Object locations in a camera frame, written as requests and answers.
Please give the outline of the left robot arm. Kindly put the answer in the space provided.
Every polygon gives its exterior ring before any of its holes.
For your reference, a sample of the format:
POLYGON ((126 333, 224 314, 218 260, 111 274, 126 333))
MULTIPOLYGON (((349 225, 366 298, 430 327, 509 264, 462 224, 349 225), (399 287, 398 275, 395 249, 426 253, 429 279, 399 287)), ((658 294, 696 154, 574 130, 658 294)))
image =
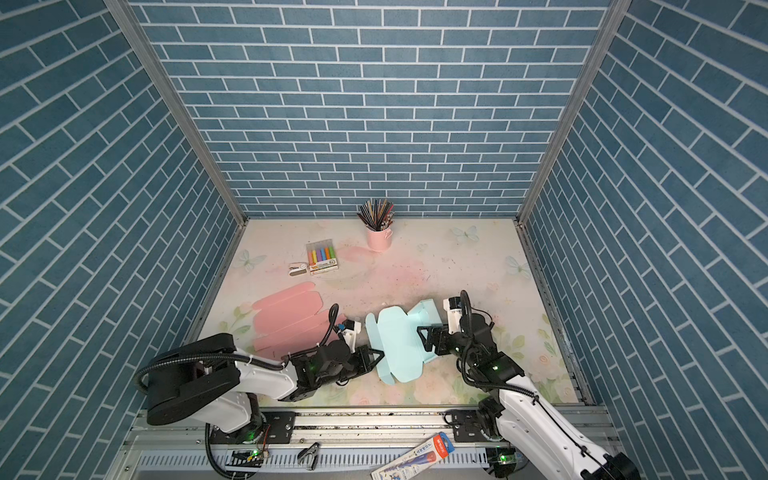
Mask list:
POLYGON ((237 443, 253 443, 266 429, 260 395, 304 400, 325 385, 372 372, 384 356, 337 339, 276 362, 238 349, 231 334, 220 333, 155 357, 136 371, 134 383, 147 397, 150 425, 194 418, 237 443))

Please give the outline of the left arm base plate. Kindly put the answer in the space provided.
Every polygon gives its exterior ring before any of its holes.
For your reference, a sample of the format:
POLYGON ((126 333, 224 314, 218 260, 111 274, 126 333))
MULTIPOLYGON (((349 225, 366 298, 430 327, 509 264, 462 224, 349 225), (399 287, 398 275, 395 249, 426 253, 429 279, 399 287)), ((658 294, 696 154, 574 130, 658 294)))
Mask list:
POLYGON ((232 433, 213 427, 209 442, 214 445, 267 445, 289 444, 293 434, 296 413, 293 411, 261 411, 261 420, 232 433))

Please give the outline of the light blue paper box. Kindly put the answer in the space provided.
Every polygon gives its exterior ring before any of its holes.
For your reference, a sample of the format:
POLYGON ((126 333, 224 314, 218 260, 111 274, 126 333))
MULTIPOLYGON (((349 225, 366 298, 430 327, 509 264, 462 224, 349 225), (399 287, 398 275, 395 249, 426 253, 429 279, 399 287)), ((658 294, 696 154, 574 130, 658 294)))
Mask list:
POLYGON ((399 306, 387 307, 378 316, 369 313, 365 327, 370 346, 384 352, 376 365, 379 378, 388 385, 407 383, 422 375, 423 366, 437 358, 434 349, 425 350, 418 327, 442 325, 435 302, 426 299, 405 312, 399 306))

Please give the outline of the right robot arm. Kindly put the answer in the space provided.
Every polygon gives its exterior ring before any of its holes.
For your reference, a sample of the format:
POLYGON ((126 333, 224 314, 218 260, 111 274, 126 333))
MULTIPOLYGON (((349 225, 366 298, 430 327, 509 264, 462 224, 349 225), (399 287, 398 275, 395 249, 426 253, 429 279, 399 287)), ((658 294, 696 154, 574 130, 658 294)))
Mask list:
POLYGON ((483 315, 464 315, 459 329, 418 326, 425 350, 453 354, 462 380, 489 394, 478 405, 483 433, 518 449, 548 479, 638 479, 625 454, 611 454, 579 431, 536 389, 520 365, 499 350, 483 315))

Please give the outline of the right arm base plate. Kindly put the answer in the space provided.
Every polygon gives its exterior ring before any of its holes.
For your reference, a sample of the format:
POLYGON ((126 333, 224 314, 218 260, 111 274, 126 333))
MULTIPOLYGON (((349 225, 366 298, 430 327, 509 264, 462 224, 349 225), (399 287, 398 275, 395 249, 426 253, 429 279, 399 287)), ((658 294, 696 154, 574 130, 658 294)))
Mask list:
POLYGON ((443 413, 444 422, 451 428, 459 443, 502 442, 496 418, 479 409, 450 409, 443 413))

